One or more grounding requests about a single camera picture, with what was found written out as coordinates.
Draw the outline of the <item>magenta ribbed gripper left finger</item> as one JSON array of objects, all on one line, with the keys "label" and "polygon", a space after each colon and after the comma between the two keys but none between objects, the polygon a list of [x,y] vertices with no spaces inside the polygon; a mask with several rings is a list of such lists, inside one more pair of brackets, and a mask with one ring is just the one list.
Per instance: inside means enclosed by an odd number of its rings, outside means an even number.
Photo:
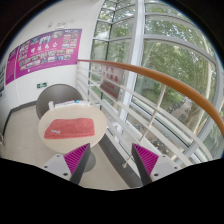
[{"label": "magenta ribbed gripper left finger", "polygon": [[90,144],[85,144],[65,155],[56,154],[43,165],[43,169],[78,185],[89,156]]}]

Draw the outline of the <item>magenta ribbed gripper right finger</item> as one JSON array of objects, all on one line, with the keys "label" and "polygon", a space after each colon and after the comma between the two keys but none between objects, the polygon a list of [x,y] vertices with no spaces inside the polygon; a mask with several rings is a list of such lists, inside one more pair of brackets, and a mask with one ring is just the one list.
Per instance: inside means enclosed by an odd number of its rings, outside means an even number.
[{"label": "magenta ribbed gripper right finger", "polygon": [[180,166],[167,155],[157,155],[137,144],[132,144],[132,156],[143,185],[148,185],[180,170]]}]

